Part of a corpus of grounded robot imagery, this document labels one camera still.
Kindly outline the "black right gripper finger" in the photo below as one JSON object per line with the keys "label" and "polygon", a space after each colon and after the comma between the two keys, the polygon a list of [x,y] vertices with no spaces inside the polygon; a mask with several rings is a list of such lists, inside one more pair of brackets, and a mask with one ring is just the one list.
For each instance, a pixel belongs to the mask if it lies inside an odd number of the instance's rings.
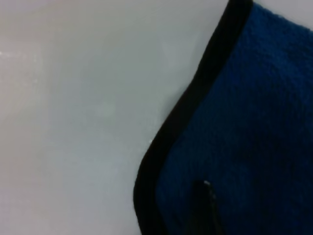
{"label": "black right gripper finger", "polygon": [[208,181],[197,181],[193,187],[191,212],[192,235],[222,235],[216,195]]}

